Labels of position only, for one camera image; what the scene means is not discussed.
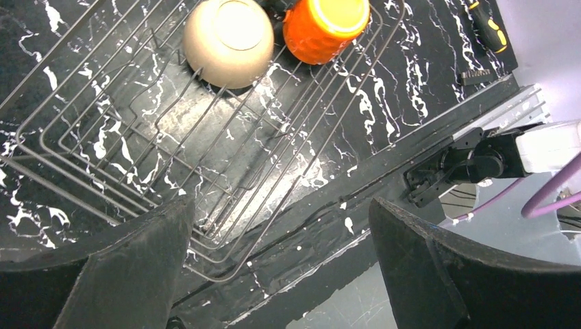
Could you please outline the yellow black screwdriver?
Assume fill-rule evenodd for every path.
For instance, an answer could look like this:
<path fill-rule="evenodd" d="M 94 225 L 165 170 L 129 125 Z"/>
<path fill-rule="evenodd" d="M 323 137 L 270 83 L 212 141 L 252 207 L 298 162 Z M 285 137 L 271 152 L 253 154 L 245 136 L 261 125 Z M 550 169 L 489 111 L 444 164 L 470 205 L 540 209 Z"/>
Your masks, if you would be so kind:
<path fill-rule="evenodd" d="M 465 1 L 465 3 L 480 42 L 490 52 L 501 53 L 505 51 L 508 48 L 508 39 L 484 3 L 482 1 Z"/>

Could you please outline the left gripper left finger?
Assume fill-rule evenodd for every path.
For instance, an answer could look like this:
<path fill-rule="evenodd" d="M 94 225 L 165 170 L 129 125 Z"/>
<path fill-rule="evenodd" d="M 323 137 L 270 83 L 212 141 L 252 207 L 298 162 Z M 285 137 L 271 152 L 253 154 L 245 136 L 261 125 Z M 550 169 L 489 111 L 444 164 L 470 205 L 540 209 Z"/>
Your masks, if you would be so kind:
<path fill-rule="evenodd" d="M 1 263 L 2 328 L 165 328 L 193 230 L 183 195 L 94 236 Z"/>

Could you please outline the white floral bowl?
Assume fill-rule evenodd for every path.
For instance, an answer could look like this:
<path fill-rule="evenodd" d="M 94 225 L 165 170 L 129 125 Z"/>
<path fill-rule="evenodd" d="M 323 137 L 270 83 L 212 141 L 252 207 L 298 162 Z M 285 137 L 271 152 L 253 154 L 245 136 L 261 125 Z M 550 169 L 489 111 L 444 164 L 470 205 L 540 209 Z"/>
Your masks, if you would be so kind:
<path fill-rule="evenodd" d="M 186 20 L 182 44 L 189 67 L 202 80 L 239 89 L 267 71 L 274 32 L 255 1 L 200 1 Z"/>

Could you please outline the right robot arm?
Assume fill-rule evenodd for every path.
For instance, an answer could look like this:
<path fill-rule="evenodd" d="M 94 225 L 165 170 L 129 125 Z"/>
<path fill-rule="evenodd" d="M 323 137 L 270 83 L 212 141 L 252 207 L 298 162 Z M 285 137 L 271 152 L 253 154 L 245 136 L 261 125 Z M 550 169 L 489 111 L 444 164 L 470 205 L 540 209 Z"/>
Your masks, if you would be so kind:
<path fill-rule="evenodd" d="M 408 199 L 424 207 L 453 185 L 557 171 L 579 153 L 579 121 L 473 128 L 405 173 Z"/>

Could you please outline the black bit holder strip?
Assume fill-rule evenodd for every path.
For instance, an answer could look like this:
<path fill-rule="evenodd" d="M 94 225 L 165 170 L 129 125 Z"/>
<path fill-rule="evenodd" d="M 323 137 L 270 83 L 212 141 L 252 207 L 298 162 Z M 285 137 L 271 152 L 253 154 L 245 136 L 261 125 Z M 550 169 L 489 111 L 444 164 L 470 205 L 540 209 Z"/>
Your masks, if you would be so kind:
<path fill-rule="evenodd" d="M 461 86 L 472 86 L 491 82 L 495 79 L 495 74 L 490 69 L 464 71 L 459 75 Z"/>

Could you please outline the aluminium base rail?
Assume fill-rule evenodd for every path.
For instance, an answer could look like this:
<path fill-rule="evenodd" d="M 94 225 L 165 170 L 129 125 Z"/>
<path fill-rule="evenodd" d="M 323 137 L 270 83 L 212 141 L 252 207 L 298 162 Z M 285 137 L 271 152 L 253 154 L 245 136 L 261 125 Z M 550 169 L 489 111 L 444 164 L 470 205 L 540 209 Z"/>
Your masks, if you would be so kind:
<path fill-rule="evenodd" d="M 547 109 L 541 86 L 531 84 L 522 87 L 515 96 L 473 120 L 452 136 L 454 140 L 458 140 L 475 127 L 504 132 L 510 128 L 531 123 L 551 123 L 552 121 L 553 118 Z"/>

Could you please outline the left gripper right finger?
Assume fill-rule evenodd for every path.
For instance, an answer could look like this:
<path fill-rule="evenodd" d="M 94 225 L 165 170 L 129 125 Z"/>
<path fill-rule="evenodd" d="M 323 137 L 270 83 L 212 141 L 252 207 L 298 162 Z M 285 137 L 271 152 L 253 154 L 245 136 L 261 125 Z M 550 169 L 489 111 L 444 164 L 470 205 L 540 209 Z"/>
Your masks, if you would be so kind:
<path fill-rule="evenodd" d="M 398 328 L 579 328 L 580 268 L 483 245 L 376 198 L 369 225 Z"/>

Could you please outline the orange mug black handle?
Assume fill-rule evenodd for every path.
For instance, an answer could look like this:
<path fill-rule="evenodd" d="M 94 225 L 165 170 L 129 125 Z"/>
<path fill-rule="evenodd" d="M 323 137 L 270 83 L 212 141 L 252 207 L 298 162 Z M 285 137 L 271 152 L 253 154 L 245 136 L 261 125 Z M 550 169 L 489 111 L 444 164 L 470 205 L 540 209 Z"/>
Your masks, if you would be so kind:
<path fill-rule="evenodd" d="M 330 62 L 365 30 L 368 0 L 300 0 L 286 11 L 283 37 L 288 50 L 311 65 Z"/>

